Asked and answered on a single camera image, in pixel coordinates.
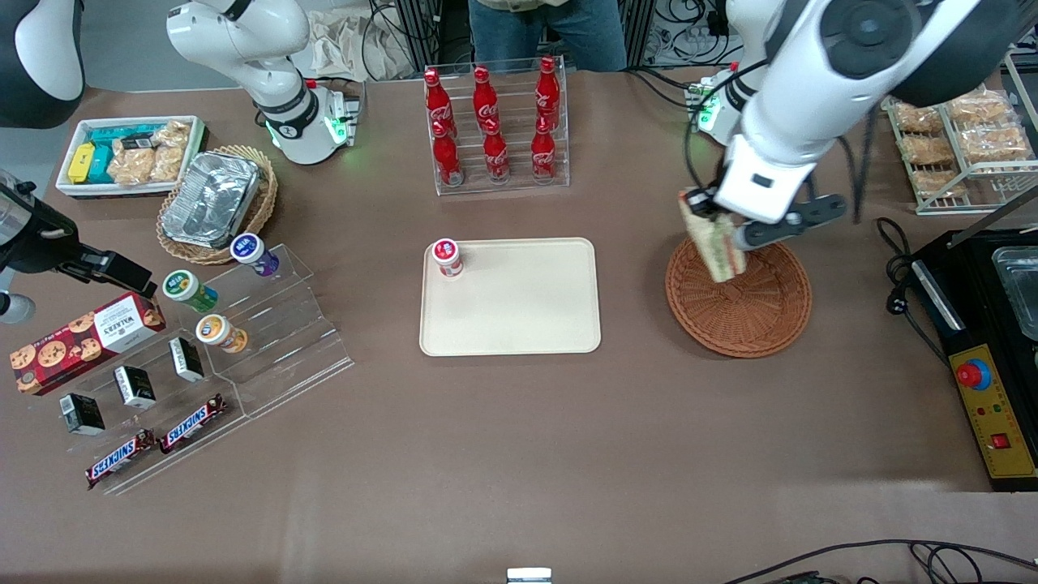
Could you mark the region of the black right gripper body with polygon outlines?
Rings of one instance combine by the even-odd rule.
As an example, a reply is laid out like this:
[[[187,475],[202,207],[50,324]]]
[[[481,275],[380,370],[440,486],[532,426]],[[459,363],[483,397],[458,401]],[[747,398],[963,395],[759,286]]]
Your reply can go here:
[[[1,267],[73,277],[80,247],[77,225],[37,199],[34,188],[32,182],[2,185]]]

